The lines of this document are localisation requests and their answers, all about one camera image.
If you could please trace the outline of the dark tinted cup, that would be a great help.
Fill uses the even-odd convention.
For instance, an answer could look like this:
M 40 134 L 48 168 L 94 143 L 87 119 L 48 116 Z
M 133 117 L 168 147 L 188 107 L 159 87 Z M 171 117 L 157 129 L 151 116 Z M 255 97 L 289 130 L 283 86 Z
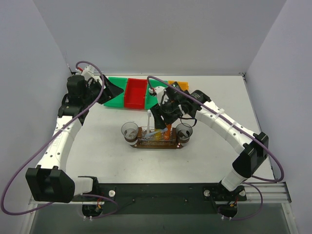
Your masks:
M 188 144 L 193 134 L 193 128 L 187 123 L 180 123 L 177 125 L 175 132 L 178 144 L 184 147 Z

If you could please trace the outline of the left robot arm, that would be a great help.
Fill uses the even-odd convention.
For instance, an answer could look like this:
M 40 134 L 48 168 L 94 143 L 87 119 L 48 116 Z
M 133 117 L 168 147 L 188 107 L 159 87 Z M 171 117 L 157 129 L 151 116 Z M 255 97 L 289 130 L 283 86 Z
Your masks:
M 66 163 L 75 137 L 88 115 L 87 107 L 92 103 L 104 104 L 123 93 L 123 89 L 107 78 L 102 85 L 99 80 L 82 75 L 67 79 L 67 94 L 58 110 L 54 134 L 35 168 L 26 171 L 26 181 L 35 201 L 69 203 L 83 194 L 88 200 L 96 200 L 100 194 L 94 176 L 67 175 Z

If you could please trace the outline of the white toothbrush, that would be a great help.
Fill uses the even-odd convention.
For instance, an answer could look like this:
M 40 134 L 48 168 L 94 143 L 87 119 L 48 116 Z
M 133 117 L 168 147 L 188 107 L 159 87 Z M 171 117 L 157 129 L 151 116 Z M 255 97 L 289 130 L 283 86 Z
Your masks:
M 147 116 L 148 116 L 148 122 L 147 122 L 147 131 L 146 131 L 146 137 L 150 137 L 150 118 L 152 116 L 151 110 L 147 110 Z

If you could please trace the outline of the clear rack with brown ends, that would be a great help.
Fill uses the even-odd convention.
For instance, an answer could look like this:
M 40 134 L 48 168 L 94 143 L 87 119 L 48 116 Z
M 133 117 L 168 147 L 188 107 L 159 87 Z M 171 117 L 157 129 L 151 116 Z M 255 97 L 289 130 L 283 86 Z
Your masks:
M 159 140 L 159 141 L 176 141 L 175 130 L 176 130 L 175 128 L 171 128 L 171 135 L 170 135 L 170 139 L 169 140 L 165 140 L 164 139 L 164 137 L 163 137 L 164 132 L 163 132 L 161 140 Z M 142 140 L 155 140 L 154 135 L 149 137 L 149 138 L 146 138 L 145 137 L 146 131 L 147 131 L 147 127 L 146 126 L 139 127 L 138 135 L 137 135 L 138 139 L 142 139 Z

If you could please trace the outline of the orange toothpaste tube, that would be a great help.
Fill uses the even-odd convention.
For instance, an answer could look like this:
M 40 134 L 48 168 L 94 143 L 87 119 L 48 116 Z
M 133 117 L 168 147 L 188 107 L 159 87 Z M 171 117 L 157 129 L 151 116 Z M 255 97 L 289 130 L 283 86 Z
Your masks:
M 172 127 L 171 124 L 168 124 L 167 127 L 166 127 L 167 130 L 166 130 L 166 131 L 164 132 L 164 134 L 163 134 L 163 137 L 164 137 L 165 140 L 169 140 L 169 139 L 170 139 L 171 127 Z
M 155 129 L 154 138 L 155 140 L 161 140 L 162 137 L 162 131 L 160 129 Z

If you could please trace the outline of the clear plastic cup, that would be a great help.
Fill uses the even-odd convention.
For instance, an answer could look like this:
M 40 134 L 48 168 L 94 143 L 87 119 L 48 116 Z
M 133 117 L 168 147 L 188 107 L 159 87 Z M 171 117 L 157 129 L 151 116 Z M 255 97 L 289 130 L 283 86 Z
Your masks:
M 126 142 L 131 145 L 135 146 L 138 139 L 138 125 L 134 122 L 126 122 L 121 127 L 121 133 L 124 136 Z

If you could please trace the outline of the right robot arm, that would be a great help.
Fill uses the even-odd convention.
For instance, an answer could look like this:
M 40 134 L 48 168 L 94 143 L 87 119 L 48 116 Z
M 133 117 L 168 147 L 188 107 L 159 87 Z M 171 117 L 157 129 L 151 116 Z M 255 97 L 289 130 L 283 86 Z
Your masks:
M 228 191 L 234 191 L 252 177 L 266 160 L 263 146 L 268 146 L 268 136 L 263 132 L 257 134 L 234 121 L 202 91 L 189 93 L 158 86 L 149 88 L 148 92 L 157 98 L 151 108 L 157 129 L 165 129 L 177 119 L 189 115 L 213 129 L 239 154 L 232 163 L 232 170 L 221 181 Z

